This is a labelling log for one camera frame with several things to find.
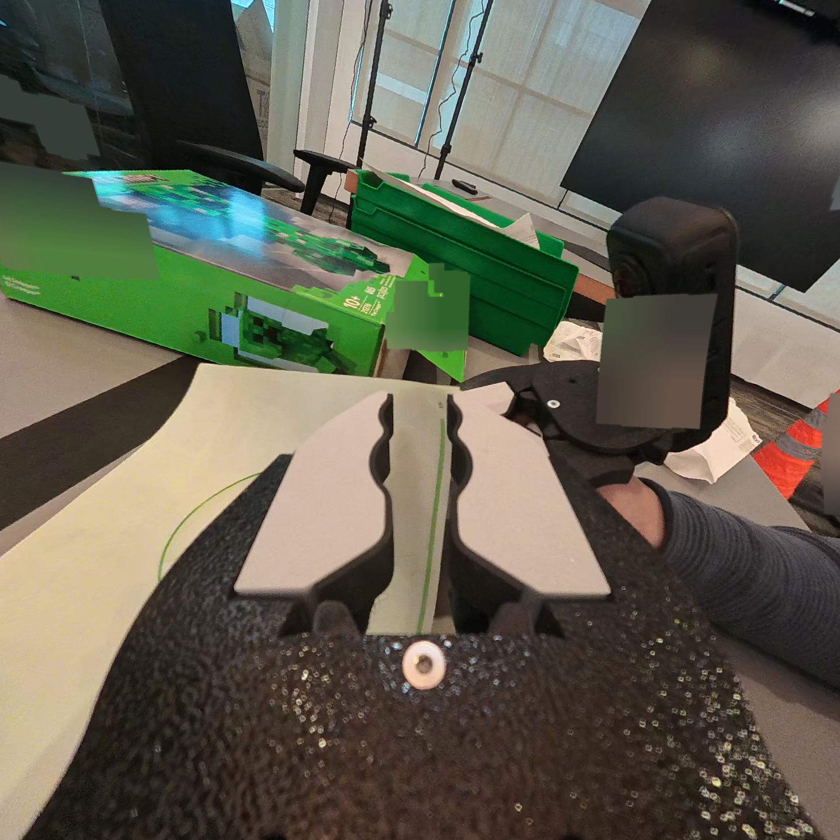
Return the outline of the orange traffic cone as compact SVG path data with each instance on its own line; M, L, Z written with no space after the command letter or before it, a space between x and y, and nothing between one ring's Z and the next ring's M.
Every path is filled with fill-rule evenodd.
M752 457L782 497L789 501L823 449L830 398L798 419Z

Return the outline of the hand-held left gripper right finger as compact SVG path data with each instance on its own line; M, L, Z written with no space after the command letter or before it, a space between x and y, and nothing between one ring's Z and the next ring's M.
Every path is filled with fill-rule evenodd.
M561 635L552 609L612 588L543 438L506 417L512 392L447 399L448 597L459 634Z

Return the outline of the green toy box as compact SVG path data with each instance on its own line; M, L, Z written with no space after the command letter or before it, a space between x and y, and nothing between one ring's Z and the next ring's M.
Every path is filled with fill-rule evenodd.
M2 269L6 298L218 364L373 376L386 327L464 378L469 277L192 171L90 171L153 281Z

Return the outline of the green plastic bin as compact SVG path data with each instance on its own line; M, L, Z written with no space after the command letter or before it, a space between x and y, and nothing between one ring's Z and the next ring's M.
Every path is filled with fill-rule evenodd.
M353 196L351 229L420 257L429 265L470 275L469 333L516 355L543 347L564 319L579 268L564 258L564 243L548 234L549 252L454 218L435 227Z

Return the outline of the person's right hand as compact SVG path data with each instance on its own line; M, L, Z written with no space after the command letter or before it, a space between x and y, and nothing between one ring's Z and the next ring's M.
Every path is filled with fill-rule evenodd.
M665 544L665 510L657 493L637 477L627 483L598 487L607 501L656 551Z

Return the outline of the person's right forearm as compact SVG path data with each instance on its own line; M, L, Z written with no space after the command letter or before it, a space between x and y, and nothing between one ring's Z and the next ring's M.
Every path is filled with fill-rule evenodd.
M664 511L660 552L708 619L837 690L838 539L763 526L643 483Z

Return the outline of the crumpled white paper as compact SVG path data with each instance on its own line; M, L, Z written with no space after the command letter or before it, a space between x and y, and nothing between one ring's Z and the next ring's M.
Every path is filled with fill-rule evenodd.
M679 453L670 453L665 467L678 476L714 484L762 444L744 411L730 396L728 415L707 441Z

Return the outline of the grey desk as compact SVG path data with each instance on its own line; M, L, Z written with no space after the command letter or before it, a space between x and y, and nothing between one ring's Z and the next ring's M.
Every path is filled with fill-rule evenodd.
M198 360L2 299L2 437L163 368L144 380L173 412ZM772 755L825 838L838 838L838 693L729 636L719 636Z

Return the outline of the pale green instruction booklet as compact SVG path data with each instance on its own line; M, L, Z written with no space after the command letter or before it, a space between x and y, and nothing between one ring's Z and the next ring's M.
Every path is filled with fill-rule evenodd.
M298 447L393 396L395 569L361 633L235 583ZM2 557L2 838L555 838L558 638L438 636L441 385L201 365L171 418Z

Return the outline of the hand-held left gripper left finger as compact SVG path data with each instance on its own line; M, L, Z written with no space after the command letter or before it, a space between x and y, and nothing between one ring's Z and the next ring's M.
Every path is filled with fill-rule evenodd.
M366 631L395 569L393 396L378 391L332 417L291 457L248 549L234 591L302 609L342 604Z

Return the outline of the large black screen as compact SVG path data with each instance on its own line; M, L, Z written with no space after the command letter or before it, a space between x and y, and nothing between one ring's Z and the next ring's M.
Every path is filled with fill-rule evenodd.
M838 262L838 16L820 2L651 2L562 186L624 212L726 209L740 262L799 292Z

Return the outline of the black tripod stand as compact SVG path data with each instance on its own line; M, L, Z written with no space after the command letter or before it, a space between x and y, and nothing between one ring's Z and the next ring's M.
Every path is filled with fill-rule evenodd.
M392 16L392 11L393 6L391 2L381 1L379 16L377 20L377 28L375 33L373 56L371 59L371 73L364 105L364 115L361 123L360 141L355 166L357 169L361 169L363 167L364 155L366 152L369 134L376 124L376 119L373 115L375 88L382 55L382 45L385 34L385 26L387 21Z
M461 81L460 88L458 89L458 97L455 103L455 109L453 110L451 119L449 121L448 131L437 159L437 167L434 175L435 180L441 179L441 175L444 173L445 164L447 163L448 157L450 156L453 150L453 140L455 137L455 131L459 120L460 112L463 108L464 101L466 99L469 83L471 81L476 66L482 61L483 53L481 51L480 45L487 29L487 24L493 4L493 1L483 2L481 7L480 25L477 29L476 36L474 38L471 37L473 19L471 18L468 23L467 46L471 48L469 50L469 61L467 62L465 68L464 78Z

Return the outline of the black office chair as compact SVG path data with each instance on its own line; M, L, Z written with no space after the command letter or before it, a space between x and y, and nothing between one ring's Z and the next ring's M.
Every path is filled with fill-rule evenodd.
M132 104L143 160L190 170L260 195L265 184L302 193L312 215L328 175L357 168L294 150L306 182L264 160L230 2L101 1Z

